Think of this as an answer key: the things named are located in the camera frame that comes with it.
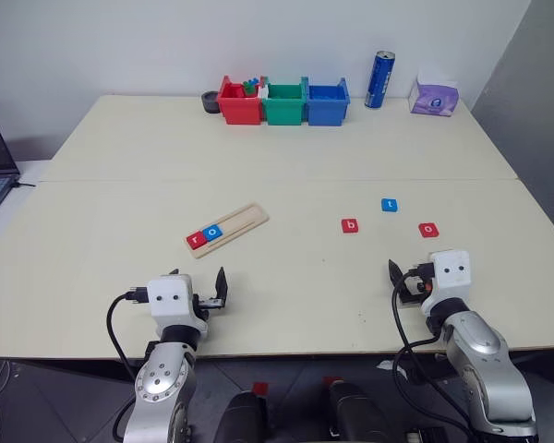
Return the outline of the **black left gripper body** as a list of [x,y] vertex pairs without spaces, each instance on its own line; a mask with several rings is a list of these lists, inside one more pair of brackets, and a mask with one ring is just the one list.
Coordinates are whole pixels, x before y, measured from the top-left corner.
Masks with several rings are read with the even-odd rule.
[[212,309],[222,309],[225,307],[226,299],[221,297],[213,297],[207,300],[201,300],[199,296],[193,294],[193,311],[197,318],[208,320]]

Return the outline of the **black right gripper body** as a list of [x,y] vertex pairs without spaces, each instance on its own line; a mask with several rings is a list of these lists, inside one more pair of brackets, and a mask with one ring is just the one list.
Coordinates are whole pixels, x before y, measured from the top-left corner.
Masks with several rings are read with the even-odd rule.
[[401,278],[398,297],[403,305],[422,304],[433,291],[434,272],[405,273]]

